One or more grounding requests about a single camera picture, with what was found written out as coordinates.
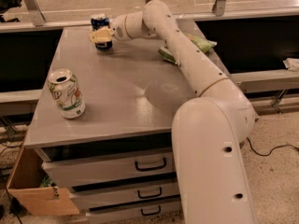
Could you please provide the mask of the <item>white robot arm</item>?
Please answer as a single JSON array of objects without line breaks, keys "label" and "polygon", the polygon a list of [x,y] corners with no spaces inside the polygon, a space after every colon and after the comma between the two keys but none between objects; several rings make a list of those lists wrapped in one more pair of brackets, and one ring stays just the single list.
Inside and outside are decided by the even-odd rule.
[{"label": "white robot arm", "polygon": [[172,122],[172,146],[186,224],[258,224],[240,143],[255,111],[244,93],[178,28],[168,6],[148,2],[93,31],[94,43],[157,35],[175,58],[194,98]]}]

